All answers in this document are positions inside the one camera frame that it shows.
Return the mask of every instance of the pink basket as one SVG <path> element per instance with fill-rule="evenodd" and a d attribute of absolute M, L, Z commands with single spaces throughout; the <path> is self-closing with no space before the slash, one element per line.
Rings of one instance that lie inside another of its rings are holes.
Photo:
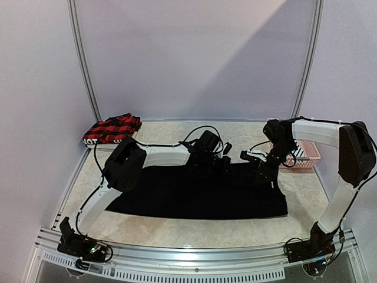
<path fill-rule="evenodd" d="M 305 160 L 297 161 L 296 164 L 292 156 L 288 156 L 285 164 L 288 166 L 293 166 L 292 168 L 284 167 L 280 165 L 280 168 L 284 169 L 311 169 L 320 160 L 320 154 L 314 142 L 306 140 L 298 140 L 297 143 L 303 149 L 305 154 Z"/>

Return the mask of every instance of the black cloth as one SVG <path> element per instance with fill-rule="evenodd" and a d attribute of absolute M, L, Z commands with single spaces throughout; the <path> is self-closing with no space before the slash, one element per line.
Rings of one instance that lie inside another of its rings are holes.
<path fill-rule="evenodd" d="M 107 210 L 180 219 L 250 219 L 288 214 L 277 180 L 254 185 L 256 165 L 233 163 L 231 173 L 209 173 L 192 166 L 144 168 L 138 185 Z"/>

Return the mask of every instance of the red and black checkered cloth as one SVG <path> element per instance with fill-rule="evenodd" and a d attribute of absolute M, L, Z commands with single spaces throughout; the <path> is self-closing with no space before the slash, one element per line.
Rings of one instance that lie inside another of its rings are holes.
<path fill-rule="evenodd" d="M 95 123 L 84 134 L 82 142 L 85 144 L 120 143 L 125 138 L 125 134 L 132 136 L 140 127 L 140 117 L 132 116 L 131 113 L 111 117 L 106 121 Z"/>

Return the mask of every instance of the metal corner post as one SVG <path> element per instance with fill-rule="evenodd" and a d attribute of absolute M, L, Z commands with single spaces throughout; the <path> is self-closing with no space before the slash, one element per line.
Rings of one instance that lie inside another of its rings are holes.
<path fill-rule="evenodd" d="M 78 23 L 76 0 L 68 0 L 68 10 L 71 18 L 72 33 L 77 50 L 78 62 L 80 64 L 82 78 L 84 80 L 85 88 L 87 90 L 89 103 L 93 111 L 96 121 L 101 121 L 100 109 L 98 108 L 97 99 L 94 94 L 92 82 L 90 80 L 87 59 L 85 57 L 84 47 L 82 44 L 80 26 Z"/>
<path fill-rule="evenodd" d="M 322 9 L 323 9 L 323 0 L 317 0 L 316 10 L 314 13 L 314 18 L 313 18 L 312 32 L 311 32 L 310 40 L 309 40 L 309 47 L 307 49 L 307 54 L 306 54 L 305 69 L 304 69 L 301 83 L 300 83 L 299 94 L 297 95 L 295 105 L 293 106 L 293 110 L 290 115 L 291 118 L 297 117 L 299 115 L 299 111 L 301 108 L 302 100 L 304 98 L 304 93 L 306 90 L 307 82 L 309 81 L 310 69 L 312 68 L 315 49 L 316 49 L 316 45 L 318 41 L 320 20 L 322 17 Z"/>

